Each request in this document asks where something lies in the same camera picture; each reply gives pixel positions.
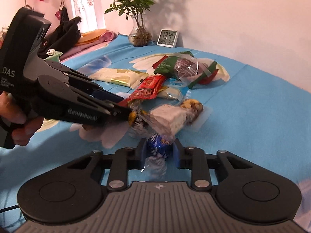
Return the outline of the person's left hand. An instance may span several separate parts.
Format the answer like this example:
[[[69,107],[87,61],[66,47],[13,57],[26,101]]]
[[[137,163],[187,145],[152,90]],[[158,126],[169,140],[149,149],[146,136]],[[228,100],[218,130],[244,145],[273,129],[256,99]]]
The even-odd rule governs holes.
[[[1,93],[1,117],[21,125],[21,128],[17,128],[12,132],[13,142],[20,146],[26,146],[29,143],[35,132],[42,127],[44,121],[44,118],[40,116],[27,119],[13,97],[9,96],[9,93],[5,91]]]

